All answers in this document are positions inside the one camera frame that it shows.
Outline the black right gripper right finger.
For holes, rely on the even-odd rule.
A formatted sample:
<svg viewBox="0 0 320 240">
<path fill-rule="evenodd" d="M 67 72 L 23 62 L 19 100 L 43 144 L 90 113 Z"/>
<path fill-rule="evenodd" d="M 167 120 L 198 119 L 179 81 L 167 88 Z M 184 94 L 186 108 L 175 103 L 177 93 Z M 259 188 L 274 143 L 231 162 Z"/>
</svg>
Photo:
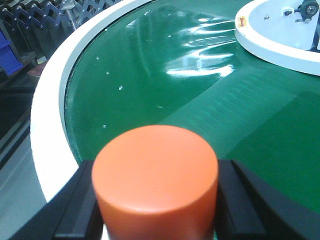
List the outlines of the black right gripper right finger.
<svg viewBox="0 0 320 240">
<path fill-rule="evenodd" d="M 219 240 L 318 240 L 320 215 L 270 186 L 237 160 L 220 159 Z"/>
</svg>

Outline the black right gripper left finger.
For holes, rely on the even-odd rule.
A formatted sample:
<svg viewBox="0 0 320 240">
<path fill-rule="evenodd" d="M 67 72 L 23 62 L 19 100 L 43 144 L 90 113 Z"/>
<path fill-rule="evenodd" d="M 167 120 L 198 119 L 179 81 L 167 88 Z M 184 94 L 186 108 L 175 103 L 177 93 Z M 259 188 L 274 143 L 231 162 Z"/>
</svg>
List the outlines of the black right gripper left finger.
<svg viewBox="0 0 320 240">
<path fill-rule="evenodd" d="M 84 161 L 67 184 L 11 240 L 100 240 L 103 220 L 92 186 L 92 161 Z"/>
</svg>

